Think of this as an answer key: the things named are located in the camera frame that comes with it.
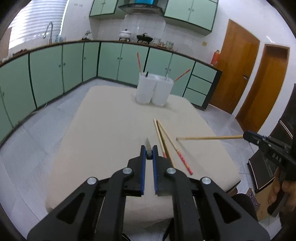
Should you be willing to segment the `person's right hand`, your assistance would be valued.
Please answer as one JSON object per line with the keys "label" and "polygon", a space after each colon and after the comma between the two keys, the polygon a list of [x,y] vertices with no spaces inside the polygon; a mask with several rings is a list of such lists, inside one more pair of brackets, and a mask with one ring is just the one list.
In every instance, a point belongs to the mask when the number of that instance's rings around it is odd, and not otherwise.
{"label": "person's right hand", "polygon": [[289,217],[295,216],[295,182],[284,181],[282,184],[280,184],[280,167],[277,167],[276,172],[274,173],[272,187],[268,195],[269,206],[276,201],[278,192],[280,192],[280,190],[283,190],[283,192],[287,194],[286,203],[280,211],[280,218],[283,219],[282,222],[284,222]]}

